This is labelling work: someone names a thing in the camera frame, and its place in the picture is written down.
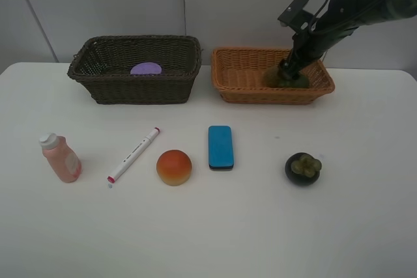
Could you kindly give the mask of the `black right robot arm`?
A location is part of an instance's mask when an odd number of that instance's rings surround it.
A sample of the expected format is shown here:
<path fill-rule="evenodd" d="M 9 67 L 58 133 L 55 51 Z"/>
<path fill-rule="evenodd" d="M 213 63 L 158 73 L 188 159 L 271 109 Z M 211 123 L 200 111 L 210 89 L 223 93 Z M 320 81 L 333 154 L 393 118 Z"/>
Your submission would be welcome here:
<path fill-rule="evenodd" d="M 305 11 L 309 0 L 293 0 L 278 21 L 290 27 L 293 47 L 279 65 L 279 75 L 297 79 L 301 70 L 357 28 L 416 15 L 416 0 L 325 0 L 316 13 Z"/>

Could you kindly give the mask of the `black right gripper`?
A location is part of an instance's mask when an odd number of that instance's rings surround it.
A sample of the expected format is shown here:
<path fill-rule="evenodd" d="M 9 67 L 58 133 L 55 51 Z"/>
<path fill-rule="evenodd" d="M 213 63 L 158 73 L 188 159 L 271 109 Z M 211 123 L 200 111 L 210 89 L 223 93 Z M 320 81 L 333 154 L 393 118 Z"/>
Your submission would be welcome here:
<path fill-rule="evenodd" d="M 341 28 L 324 35 L 311 35 L 308 29 L 294 29 L 293 48 L 289 56 L 280 62 L 280 76 L 285 80 L 296 80 L 302 69 L 319 60 L 325 51 L 345 37 L 354 33 L 354 28 Z"/>

